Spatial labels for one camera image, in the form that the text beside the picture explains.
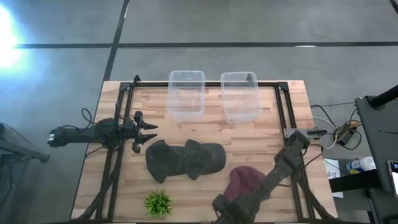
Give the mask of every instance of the plastic bin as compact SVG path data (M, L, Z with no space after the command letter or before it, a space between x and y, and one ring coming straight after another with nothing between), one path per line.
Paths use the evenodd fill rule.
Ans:
M198 121L205 111L205 74L172 71L167 109L177 121Z
M221 88L227 123L248 123L261 113L259 86L254 73L224 73Z

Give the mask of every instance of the green plant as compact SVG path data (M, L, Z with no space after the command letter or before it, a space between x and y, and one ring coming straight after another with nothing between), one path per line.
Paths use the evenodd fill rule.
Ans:
M162 218L171 215L172 207L170 196L164 190L152 191L144 200L147 215L152 218Z

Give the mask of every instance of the wooden tabletop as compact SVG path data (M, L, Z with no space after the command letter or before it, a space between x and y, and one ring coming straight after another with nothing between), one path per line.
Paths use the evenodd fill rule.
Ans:
M304 82L301 80L287 82L297 127L313 128L314 123ZM104 82L96 121L113 117L119 84L120 82ZM131 117L136 110L142 111L145 122L159 127L143 131L143 133L156 133L158 136L141 146L140 154L135 154L131 150L131 140L126 143L114 222L209 222L216 220L211 203L218 194L224 192L228 185L230 171L237 166L245 165L255 167L267 174L274 166L275 154L284 146L274 89L260 87L260 92L262 113L251 123L226 124L220 87L206 88L203 121L181 123L175 121L167 113L167 87L135 88ZM283 103L285 117L289 123L285 101ZM146 148L160 139L164 139L172 146L183 146L187 139L201 143L220 143L227 153L225 168L215 174L201 175L197 180L191 180L187 175L167 177L165 182L160 184L149 174L145 162ZM97 147L100 145L90 144L88 151ZM318 146L310 146L305 155L305 161L309 161L319 153ZM85 159L72 218L79 216L98 193L105 157L106 150L104 149ZM312 192L326 210L337 217L322 156L307 167L307 174ZM283 184L290 184L290 179L285 179ZM151 190L163 189L173 201L172 215L164 219L147 217L143 199ZM105 200L104 211L108 210L108 200L109 193ZM301 201L305 210L302 192ZM256 222L296 220L293 193L290 187L277 187L272 191L271 198L261 204L256 217Z

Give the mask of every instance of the lens flare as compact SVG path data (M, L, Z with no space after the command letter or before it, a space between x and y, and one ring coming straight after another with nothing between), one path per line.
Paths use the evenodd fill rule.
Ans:
M21 51L14 49L17 38L12 31L11 17L7 9L0 4L0 68L14 65L21 56Z

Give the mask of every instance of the concrete floor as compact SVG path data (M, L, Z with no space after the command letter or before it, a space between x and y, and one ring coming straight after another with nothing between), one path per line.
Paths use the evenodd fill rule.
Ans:
M9 11L20 44L94 44L112 43L123 0L0 4ZM398 41L397 21L387 0L135 0L130 2L121 42ZM80 110L96 109L110 49L19 53L13 66L0 68L0 121L50 153L51 159L30 163L14 221L66 221L86 144L49 148L48 133L63 124L86 124ZM172 70L202 70L207 80L218 80L223 72L252 71L259 80L305 80L311 104L324 105L396 85L397 55L398 47L119 49L110 80L132 80L135 74L142 80L167 80ZM326 110L341 124L354 106ZM318 109L313 113L325 117ZM338 146L325 151L330 158L369 154L365 139L354 151ZM356 208L355 203L348 208L344 200L336 204L342 217Z

